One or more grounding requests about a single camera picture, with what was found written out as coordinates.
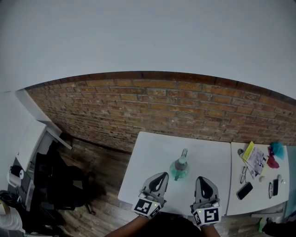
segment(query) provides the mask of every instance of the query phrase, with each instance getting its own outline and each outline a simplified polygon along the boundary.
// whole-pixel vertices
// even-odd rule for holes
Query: book
[[[248,163],[255,173],[260,175],[266,165],[268,156],[266,156],[259,148],[255,147],[253,142],[250,142],[242,159]]]

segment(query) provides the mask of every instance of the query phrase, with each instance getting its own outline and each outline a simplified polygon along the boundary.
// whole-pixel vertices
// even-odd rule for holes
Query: eyeglasses
[[[271,199],[273,196],[273,185],[271,182],[269,183],[268,193],[269,193],[269,199]]]
[[[246,181],[247,170],[248,170],[248,167],[244,166],[244,168],[242,169],[241,178],[240,178],[240,183],[241,184],[243,184],[244,182],[247,183],[247,181]]]

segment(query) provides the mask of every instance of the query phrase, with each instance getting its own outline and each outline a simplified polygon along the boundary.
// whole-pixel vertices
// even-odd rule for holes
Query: wooden floor
[[[121,183],[129,163],[130,155],[107,150],[76,139],[66,140],[73,146],[68,150],[59,146],[58,151],[67,165],[81,168],[85,174],[96,174],[92,181],[93,216],[84,206],[74,211],[60,211],[66,220],[65,229],[73,237],[103,237],[111,231],[133,220],[137,215],[131,204],[117,199]],[[261,237],[258,233],[259,219],[249,216],[223,217],[215,224],[221,237]]]

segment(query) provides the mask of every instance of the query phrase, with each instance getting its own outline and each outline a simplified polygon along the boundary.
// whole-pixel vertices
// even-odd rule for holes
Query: brick wall
[[[132,151],[140,131],[296,145],[296,101],[233,80],[171,72],[63,78],[26,88],[64,133]]]

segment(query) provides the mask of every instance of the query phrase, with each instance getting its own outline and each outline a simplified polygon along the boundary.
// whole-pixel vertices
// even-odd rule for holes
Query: black chair
[[[85,205],[87,211],[95,215],[88,205],[89,177],[85,176],[76,166],[67,166],[56,150],[47,155],[37,153],[34,172],[34,185],[46,193],[46,202],[42,203],[45,209],[75,210]]]

